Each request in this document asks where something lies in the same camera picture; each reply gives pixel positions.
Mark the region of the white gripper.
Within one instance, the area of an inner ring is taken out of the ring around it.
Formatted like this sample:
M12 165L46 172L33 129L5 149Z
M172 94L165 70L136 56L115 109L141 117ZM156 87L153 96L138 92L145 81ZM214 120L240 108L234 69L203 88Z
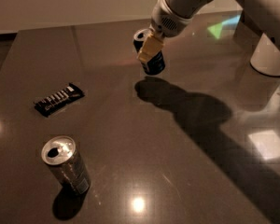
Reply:
M179 35L191 22L190 18L183 18L175 14L166 0L158 0L151 13L150 33L140 48L137 59L141 63L148 63L164 46L164 37Z

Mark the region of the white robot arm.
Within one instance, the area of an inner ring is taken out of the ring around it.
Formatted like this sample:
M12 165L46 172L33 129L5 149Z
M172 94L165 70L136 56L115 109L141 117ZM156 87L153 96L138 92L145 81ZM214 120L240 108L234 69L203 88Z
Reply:
M138 53L138 60L147 63L162 50L164 40L180 35L193 17L216 0L158 0L151 13L151 34ZM233 0L280 51L280 0Z

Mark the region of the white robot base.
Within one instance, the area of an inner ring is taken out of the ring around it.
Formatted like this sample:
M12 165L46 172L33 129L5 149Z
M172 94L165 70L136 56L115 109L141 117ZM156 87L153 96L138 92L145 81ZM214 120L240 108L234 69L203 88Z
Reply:
M266 34L260 37L250 63L263 75L280 77L280 50Z

